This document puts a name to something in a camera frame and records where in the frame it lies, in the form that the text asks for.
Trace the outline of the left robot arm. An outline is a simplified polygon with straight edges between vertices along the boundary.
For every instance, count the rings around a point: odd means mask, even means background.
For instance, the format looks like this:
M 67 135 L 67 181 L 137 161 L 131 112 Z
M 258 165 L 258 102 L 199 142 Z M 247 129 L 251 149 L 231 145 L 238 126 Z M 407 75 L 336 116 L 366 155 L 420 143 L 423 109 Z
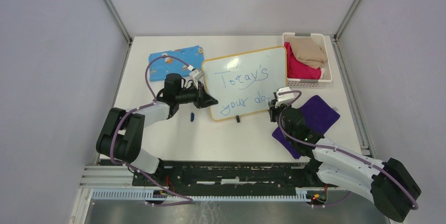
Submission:
M 146 172 L 145 179 L 151 185 L 161 185 L 165 180 L 165 171 L 158 167 L 161 159 L 143 150 L 143 132 L 154 123 L 172 118 L 181 104 L 188 103 L 202 109 L 218 104 L 218 100 L 208 94 L 204 84 L 196 78 L 186 86 L 180 74 L 167 74 L 163 89 L 152 103 L 129 111 L 112 108 L 108 112 L 96 151 L 115 164 L 129 164 Z

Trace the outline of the yellow framed whiteboard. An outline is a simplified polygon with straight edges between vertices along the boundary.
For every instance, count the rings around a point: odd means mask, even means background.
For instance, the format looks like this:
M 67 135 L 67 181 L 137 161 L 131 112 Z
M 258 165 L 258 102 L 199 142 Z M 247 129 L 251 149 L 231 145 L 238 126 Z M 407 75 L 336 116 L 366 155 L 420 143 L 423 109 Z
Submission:
M 265 111 L 287 85 L 284 46 L 207 59 L 201 67 L 206 92 L 218 100 L 210 106 L 214 121 Z

